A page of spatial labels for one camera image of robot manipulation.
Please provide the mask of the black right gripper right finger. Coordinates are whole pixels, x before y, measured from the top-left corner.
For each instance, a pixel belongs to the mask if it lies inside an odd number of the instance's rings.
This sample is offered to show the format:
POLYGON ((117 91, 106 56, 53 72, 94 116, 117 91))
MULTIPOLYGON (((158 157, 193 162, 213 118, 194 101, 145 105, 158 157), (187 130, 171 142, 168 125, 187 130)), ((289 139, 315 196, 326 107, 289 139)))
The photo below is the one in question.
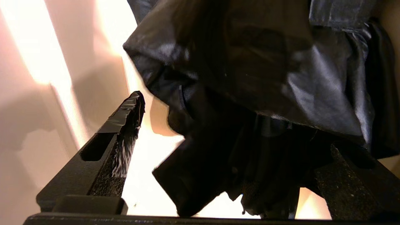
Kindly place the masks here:
POLYGON ((399 221, 399 178, 357 145, 331 144, 327 158, 314 173, 332 219, 399 221))

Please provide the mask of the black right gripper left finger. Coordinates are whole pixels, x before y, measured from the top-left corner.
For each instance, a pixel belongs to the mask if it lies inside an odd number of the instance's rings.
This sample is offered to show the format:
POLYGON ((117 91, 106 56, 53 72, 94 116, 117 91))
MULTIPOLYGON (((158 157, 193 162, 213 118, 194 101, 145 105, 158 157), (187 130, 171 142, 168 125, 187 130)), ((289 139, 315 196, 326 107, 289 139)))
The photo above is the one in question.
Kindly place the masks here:
POLYGON ((144 96, 134 91, 37 194, 41 212, 68 195, 120 198, 144 112, 144 96))

